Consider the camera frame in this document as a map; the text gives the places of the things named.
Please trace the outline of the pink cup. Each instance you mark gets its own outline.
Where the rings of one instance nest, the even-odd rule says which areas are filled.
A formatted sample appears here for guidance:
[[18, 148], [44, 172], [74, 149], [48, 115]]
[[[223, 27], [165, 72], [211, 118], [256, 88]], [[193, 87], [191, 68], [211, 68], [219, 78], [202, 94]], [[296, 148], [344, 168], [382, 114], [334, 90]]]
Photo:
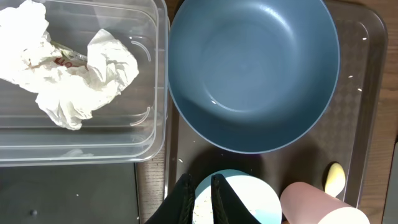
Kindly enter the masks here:
[[290, 224], [369, 224], [368, 217], [359, 209], [305, 182], [286, 187], [280, 203]]

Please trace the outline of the white tissue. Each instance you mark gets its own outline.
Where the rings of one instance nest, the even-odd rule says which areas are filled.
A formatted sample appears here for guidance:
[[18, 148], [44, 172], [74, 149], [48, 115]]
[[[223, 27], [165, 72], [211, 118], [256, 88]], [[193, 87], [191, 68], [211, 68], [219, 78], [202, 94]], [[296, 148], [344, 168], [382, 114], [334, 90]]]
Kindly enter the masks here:
[[50, 42], [42, 3], [1, 10], [1, 79], [35, 93], [36, 103], [61, 128], [79, 130], [92, 112], [113, 101], [138, 76], [136, 58], [100, 29], [87, 46], [87, 64], [64, 67]]

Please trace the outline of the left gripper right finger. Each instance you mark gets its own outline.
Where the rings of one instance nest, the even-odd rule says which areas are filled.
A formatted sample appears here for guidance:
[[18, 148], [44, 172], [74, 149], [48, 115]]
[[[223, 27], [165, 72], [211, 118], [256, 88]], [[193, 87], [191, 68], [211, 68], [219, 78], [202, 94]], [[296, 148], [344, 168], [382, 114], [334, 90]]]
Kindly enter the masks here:
[[214, 224], [260, 224], [222, 174], [211, 176], [211, 204]]

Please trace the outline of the yellow green snack wrapper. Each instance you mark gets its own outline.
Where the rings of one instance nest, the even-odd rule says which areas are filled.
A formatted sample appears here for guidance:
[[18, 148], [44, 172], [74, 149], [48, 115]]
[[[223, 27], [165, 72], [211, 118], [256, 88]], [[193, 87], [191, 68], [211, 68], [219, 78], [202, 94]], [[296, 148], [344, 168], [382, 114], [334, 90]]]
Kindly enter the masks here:
[[62, 53], [61, 57], [57, 57], [53, 60], [57, 65], [67, 68], [86, 66], [87, 56], [54, 41], [51, 41], [50, 43]]

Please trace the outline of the large dark blue bowl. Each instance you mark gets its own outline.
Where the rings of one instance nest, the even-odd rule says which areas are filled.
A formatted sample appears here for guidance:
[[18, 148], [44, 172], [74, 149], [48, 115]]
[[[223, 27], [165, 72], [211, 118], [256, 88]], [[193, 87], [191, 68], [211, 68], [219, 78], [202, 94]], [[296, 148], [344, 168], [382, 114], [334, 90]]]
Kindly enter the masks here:
[[258, 154], [305, 135], [340, 72], [322, 0], [185, 0], [169, 37], [169, 90], [184, 120], [222, 149]]

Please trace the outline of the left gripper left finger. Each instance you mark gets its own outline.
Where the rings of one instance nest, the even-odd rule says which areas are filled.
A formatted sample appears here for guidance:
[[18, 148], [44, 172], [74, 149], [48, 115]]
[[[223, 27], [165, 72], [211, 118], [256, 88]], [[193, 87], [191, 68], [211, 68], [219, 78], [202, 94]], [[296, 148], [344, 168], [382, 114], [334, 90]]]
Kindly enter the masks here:
[[183, 174], [146, 224], [192, 224], [194, 206], [195, 188], [192, 177]]

